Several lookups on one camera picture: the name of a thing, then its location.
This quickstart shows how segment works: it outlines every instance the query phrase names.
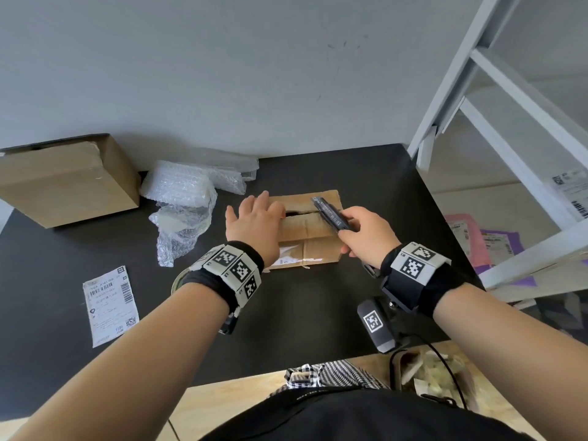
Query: hand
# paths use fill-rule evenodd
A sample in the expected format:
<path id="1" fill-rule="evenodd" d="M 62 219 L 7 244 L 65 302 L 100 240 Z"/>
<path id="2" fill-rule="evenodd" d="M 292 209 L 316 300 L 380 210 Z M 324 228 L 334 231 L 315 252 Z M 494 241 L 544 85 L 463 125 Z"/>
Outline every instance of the hand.
<path id="1" fill-rule="evenodd" d="M 257 198 L 251 195 L 241 202 L 239 218 L 231 206 L 227 206 L 224 214 L 227 241 L 242 241 L 253 247 L 263 258 L 265 267 L 273 265 L 280 256 L 277 231 L 286 215 L 281 202 L 268 207 L 268 199 L 269 192 L 264 190 Z"/>
<path id="2" fill-rule="evenodd" d="M 339 230 L 339 238 L 345 243 L 341 253 L 349 252 L 350 257 L 358 257 L 379 269 L 388 252 L 401 245 L 390 224 L 377 213 L 358 206 L 349 207 L 341 213 L 350 218 L 350 224 L 358 229 L 358 232 Z"/>

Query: cardboard box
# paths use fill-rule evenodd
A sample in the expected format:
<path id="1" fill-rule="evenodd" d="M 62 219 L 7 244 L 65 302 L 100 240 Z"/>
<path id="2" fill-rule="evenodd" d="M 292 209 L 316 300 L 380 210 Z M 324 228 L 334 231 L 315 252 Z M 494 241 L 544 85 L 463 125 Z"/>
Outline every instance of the cardboard box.
<path id="1" fill-rule="evenodd" d="M 0 152 L 0 198 L 45 228 L 139 206 L 141 178 L 110 134 Z"/>
<path id="2" fill-rule="evenodd" d="M 311 201 L 313 196 L 322 196 L 342 209 L 336 190 L 269 198 L 270 203 L 281 201 L 286 207 L 286 217 L 280 223 L 278 234 L 280 258 L 269 269 L 335 263 L 341 258 L 343 243 L 320 217 Z"/>

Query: wooden floor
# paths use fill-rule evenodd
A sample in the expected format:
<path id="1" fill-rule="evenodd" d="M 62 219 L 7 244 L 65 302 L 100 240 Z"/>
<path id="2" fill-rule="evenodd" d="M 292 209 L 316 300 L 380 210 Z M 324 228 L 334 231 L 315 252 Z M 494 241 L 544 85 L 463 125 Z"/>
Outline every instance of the wooden floor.
<path id="1" fill-rule="evenodd" d="M 440 352 L 458 355 L 466 362 L 474 377 L 480 414 L 501 420 L 514 430 L 527 433 L 537 440 L 544 440 L 453 342 L 441 342 L 435 346 Z M 389 355 L 369 355 L 349 361 L 381 381 L 389 383 L 388 358 Z M 180 440 L 197 440 L 233 416 L 261 402 L 283 384 L 284 372 L 276 371 L 191 387 L 184 393 L 170 420 Z M 25 422 L 26 418 L 0 423 L 0 441 L 8 439 Z M 158 441 L 176 441 L 169 424 L 164 427 Z"/>

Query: black wristband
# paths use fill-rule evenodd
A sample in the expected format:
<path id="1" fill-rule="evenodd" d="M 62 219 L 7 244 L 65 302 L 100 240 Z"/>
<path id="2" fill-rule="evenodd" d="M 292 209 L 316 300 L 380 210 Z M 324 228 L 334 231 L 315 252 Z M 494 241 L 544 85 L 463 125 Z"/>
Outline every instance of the black wristband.
<path id="1" fill-rule="evenodd" d="M 239 306 L 235 291 L 229 288 L 219 276 L 214 275 L 212 272 L 208 272 L 206 269 L 190 271 L 182 279 L 180 286 L 183 286 L 186 283 L 200 283 L 201 285 L 212 289 L 226 302 L 227 305 L 229 305 L 229 313 L 234 313 Z"/>
<path id="2" fill-rule="evenodd" d="M 388 255 L 384 257 L 382 260 L 382 265 L 380 266 L 380 277 L 386 277 L 390 275 L 392 272 L 392 262 L 396 258 L 396 256 L 401 252 L 402 248 L 404 247 L 403 244 L 396 246 Z"/>
<path id="3" fill-rule="evenodd" d="M 258 266 L 259 273 L 263 271 L 263 268 L 265 267 L 265 262 L 263 261 L 263 258 L 261 257 L 259 252 L 257 252 L 253 247 L 251 247 L 247 243 L 243 243 L 242 241 L 229 241 L 226 242 L 226 244 L 245 252 L 247 255 L 249 255 L 249 258 L 251 258 L 254 261 L 254 263 Z"/>
<path id="4" fill-rule="evenodd" d="M 459 288 L 465 283 L 463 276 L 454 268 L 444 263 L 440 266 L 419 296 L 419 312 L 433 318 L 435 307 L 441 297 L 449 290 Z"/>

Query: black table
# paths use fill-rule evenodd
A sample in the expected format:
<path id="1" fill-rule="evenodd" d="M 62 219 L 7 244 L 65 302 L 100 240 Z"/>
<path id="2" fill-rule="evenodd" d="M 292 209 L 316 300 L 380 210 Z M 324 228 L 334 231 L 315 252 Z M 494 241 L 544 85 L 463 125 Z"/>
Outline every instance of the black table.
<path id="1" fill-rule="evenodd" d="M 465 254 L 400 144 L 262 159 L 248 194 L 337 189 L 344 207 L 362 205 L 453 260 L 480 285 Z M 106 217 L 42 229 L 14 211 L 0 234 L 0 420 L 32 414 L 108 344 L 92 348 L 82 283 L 126 265 L 139 316 L 170 293 L 174 278 L 224 240 L 224 209 L 243 197 L 219 192 L 210 228 L 175 267 L 157 264 L 154 202 Z M 219 335 L 193 385 L 376 352 L 356 307 L 379 294 L 356 259 L 263 275 L 263 286 L 232 336 Z M 439 340 L 424 317 L 411 320 Z"/>

